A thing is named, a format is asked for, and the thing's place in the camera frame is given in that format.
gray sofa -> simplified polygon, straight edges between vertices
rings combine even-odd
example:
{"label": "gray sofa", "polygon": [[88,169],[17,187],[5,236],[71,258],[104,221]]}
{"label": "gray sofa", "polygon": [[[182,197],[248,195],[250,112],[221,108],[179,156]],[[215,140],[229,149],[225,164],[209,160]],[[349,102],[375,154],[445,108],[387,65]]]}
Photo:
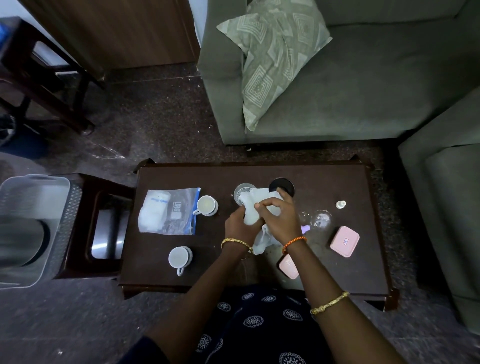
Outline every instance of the gray sofa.
{"label": "gray sofa", "polygon": [[247,0],[209,0],[198,68],[227,145],[396,138],[480,85],[470,0],[316,0],[333,41],[245,130],[243,54],[216,26]]}
{"label": "gray sofa", "polygon": [[480,88],[399,150],[454,302],[480,335]]}

person's left hand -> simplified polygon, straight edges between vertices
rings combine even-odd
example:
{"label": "person's left hand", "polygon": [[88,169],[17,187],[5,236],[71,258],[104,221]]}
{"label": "person's left hand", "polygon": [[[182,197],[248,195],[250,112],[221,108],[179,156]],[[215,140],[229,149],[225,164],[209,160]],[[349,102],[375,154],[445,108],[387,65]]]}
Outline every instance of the person's left hand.
{"label": "person's left hand", "polygon": [[260,218],[253,225],[245,225],[243,218],[245,216],[245,206],[239,207],[230,217],[225,221],[225,238],[233,238],[253,246],[255,238],[257,237],[265,221]]}

wall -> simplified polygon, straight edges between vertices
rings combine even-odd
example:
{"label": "wall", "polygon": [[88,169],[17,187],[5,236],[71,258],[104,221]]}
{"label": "wall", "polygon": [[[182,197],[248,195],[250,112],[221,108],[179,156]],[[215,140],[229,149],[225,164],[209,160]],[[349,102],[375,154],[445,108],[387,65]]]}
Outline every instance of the wall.
{"label": "wall", "polygon": [[[45,34],[50,40],[56,43],[57,46],[60,46],[17,0],[1,0],[0,18],[6,18],[10,16],[21,17],[23,20],[29,22],[40,32]],[[53,52],[44,44],[37,44],[35,47],[35,54],[50,66],[67,64],[62,58],[60,58],[55,52]]]}
{"label": "wall", "polygon": [[195,31],[197,33],[198,44],[202,46],[204,37],[205,23],[207,21],[208,0],[189,0],[192,9],[193,20],[195,21]]}

floor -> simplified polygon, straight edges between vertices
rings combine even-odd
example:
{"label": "floor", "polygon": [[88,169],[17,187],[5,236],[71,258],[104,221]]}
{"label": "floor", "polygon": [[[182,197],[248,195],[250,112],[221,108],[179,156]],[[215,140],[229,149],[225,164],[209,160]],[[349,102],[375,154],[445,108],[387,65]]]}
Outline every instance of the floor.
{"label": "floor", "polygon": [[[329,142],[317,149],[247,156],[242,147],[222,144],[193,64],[116,72],[106,92],[89,88],[85,112],[96,125],[93,134],[80,137],[52,126],[47,157],[33,162],[0,153],[0,180],[28,173],[81,172],[135,186],[132,170],[146,158],[163,163],[305,162],[345,160],[357,154],[371,160],[387,258],[401,301],[397,311],[387,313],[364,302],[358,306],[409,363],[480,362],[480,339],[456,321],[447,296],[417,286],[404,183],[396,183],[395,173],[385,178],[385,166],[400,168],[398,161],[390,162],[395,151],[388,143]],[[30,113],[45,114],[35,105]],[[124,301],[108,279],[58,280],[0,291],[0,361],[115,363],[178,297],[143,293]]]}

small white bottle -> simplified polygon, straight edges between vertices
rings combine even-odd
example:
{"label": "small white bottle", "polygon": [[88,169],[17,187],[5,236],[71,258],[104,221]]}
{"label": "small white bottle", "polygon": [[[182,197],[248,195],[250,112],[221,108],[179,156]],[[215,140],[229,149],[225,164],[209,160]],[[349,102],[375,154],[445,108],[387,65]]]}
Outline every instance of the small white bottle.
{"label": "small white bottle", "polygon": [[347,205],[347,203],[345,201],[337,201],[336,204],[335,204],[335,206],[339,209],[344,208],[346,205]]}

